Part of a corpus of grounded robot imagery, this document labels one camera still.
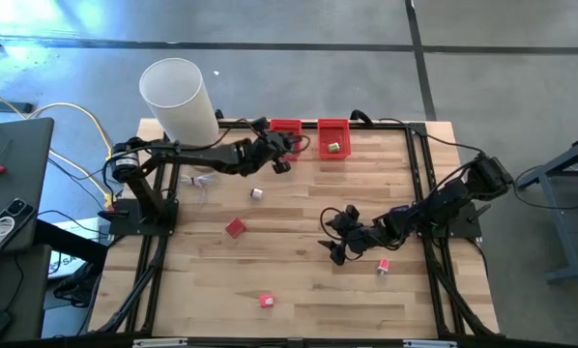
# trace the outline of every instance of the white cylinder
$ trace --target white cylinder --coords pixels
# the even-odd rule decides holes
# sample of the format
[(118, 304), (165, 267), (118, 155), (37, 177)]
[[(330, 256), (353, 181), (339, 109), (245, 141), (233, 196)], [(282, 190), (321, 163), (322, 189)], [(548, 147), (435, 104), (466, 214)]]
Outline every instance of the white cylinder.
[(188, 145), (217, 140), (216, 116), (194, 63), (181, 58), (158, 61), (141, 75), (138, 88), (171, 140)]

